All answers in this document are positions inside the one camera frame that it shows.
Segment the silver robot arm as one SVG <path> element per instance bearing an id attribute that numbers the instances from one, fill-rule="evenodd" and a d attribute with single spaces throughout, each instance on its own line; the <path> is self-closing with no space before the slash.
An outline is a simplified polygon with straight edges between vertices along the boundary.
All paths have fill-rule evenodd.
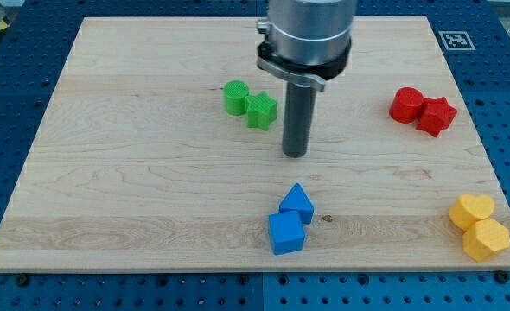
<path id="1" fill-rule="evenodd" d="M 289 83 L 323 92 L 347 65 L 357 0 L 270 0 L 257 21 L 264 40 L 257 66 Z"/>

